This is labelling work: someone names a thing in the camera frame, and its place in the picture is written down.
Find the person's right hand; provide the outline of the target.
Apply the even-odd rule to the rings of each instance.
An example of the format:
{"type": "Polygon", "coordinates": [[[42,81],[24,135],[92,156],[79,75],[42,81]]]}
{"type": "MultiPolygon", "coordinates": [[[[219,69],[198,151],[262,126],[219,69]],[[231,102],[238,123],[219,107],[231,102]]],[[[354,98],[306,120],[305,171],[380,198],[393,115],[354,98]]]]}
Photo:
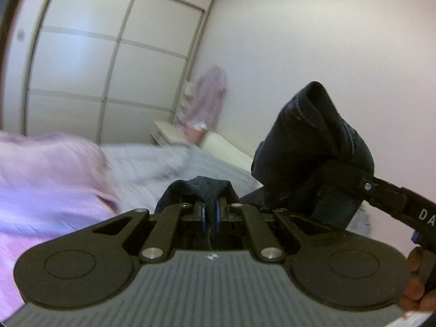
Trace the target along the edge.
{"type": "Polygon", "coordinates": [[[407,311],[434,311],[436,309],[435,290],[425,293],[425,285],[417,274],[422,257],[421,247],[415,247],[407,257],[412,274],[399,301],[399,305],[407,311]]]}

